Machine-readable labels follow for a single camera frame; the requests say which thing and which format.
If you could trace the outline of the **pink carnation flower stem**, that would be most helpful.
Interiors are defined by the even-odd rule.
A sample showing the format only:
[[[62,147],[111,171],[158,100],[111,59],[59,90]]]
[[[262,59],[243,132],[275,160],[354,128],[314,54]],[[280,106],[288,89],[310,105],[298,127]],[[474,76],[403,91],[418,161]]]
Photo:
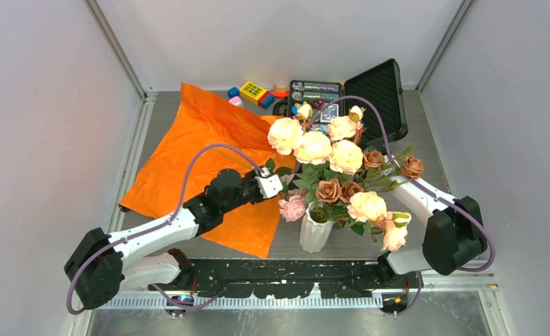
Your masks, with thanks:
[[[278,201],[280,214],[286,222],[297,221],[302,218],[308,210],[308,203],[305,200],[307,191],[294,187],[293,178],[297,174],[292,168],[282,167],[283,174],[280,175],[282,184],[287,189],[282,191],[281,200]]]

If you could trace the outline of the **peach rose flower stem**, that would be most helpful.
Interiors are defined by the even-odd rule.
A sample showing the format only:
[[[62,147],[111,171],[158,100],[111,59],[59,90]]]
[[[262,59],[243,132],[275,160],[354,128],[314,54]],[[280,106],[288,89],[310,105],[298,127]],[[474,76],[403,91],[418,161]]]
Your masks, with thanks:
[[[352,140],[363,129],[364,108],[353,106],[349,115],[334,118],[327,126],[331,140],[330,169],[342,174],[355,174],[362,166],[363,152]]]

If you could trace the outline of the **small pink rose stem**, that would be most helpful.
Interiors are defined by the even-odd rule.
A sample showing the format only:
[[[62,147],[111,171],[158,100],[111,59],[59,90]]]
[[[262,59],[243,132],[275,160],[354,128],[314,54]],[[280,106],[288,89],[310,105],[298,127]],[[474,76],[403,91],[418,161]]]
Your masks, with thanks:
[[[412,215],[405,211],[389,211],[385,200],[376,192],[357,192],[350,197],[348,215],[365,223],[370,232],[378,229],[383,235],[381,251],[398,251],[406,244]]]

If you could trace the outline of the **brown rose flower stem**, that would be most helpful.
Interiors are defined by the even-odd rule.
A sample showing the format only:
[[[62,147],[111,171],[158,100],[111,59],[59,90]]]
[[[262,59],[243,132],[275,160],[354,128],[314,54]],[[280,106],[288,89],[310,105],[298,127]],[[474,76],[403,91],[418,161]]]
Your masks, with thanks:
[[[391,180],[393,176],[411,181],[420,178],[424,170],[423,161],[414,157],[410,148],[394,160],[383,157],[378,151],[368,150],[355,174],[333,171],[327,164],[323,168],[316,167],[314,172],[318,173],[318,180],[312,183],[312,190],[308,193],[316,202],[311,214],[317,222],[333,221],[342,228],[346,225],[365,228],[365,223],[356,222],[348,215],[351,196],[358,192],[374,191],[379,195],[389,192],[401,185]]]

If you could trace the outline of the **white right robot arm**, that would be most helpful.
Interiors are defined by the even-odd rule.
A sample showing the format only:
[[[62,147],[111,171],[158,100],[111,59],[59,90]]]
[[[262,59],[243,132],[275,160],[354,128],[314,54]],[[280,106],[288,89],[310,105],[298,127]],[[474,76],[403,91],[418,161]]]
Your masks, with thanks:
[[[381,176],[397,186],[390,191],[425,225],[425,235],[416,247],[401,247],[381,257],[378,280],[395,287],[414,271],[433,270],[448,276],[485,253],[490,246],[479,204],[471,197],[456,198],[421,178],[401,176],[387,168]]]

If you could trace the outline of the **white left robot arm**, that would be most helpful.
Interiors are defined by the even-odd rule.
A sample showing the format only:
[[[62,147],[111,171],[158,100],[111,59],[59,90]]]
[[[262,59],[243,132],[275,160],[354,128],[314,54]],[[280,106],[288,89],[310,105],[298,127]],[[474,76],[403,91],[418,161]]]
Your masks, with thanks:
[[[187,288],[193,275],[182,257],[151,254],[203,235],[222,224],[228,212],[272,199],[282,189],[279,176],[266,167],[245,175],[223,169],[200,194],[159,219],[117,232],[105,233],[100,227],[88,231],[64,266],[70,280],[67,309],[79,313],[73,307],[74,295],[84,312],[131,288],[155,284]]]

